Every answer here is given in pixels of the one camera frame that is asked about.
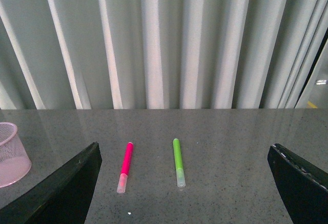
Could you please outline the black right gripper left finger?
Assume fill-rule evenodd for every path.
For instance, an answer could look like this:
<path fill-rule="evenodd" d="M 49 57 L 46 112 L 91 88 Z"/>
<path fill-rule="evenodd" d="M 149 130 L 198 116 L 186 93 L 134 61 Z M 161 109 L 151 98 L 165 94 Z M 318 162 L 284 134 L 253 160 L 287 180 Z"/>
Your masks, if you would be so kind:
<path fill-rule="evenodd" d="M 84 223 L 102 157 L 94 142 L 1 209 L 1 223 Z"/>

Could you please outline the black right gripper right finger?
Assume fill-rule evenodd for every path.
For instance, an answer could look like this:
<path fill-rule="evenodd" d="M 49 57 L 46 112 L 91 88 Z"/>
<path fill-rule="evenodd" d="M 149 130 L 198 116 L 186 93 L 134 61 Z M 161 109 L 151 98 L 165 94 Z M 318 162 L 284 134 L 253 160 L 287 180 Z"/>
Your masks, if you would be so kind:
<path fill-rule="evenodd" d="M 280 144 L 267 157 L 293 223 L 327 223 L 327 173 Z"/>

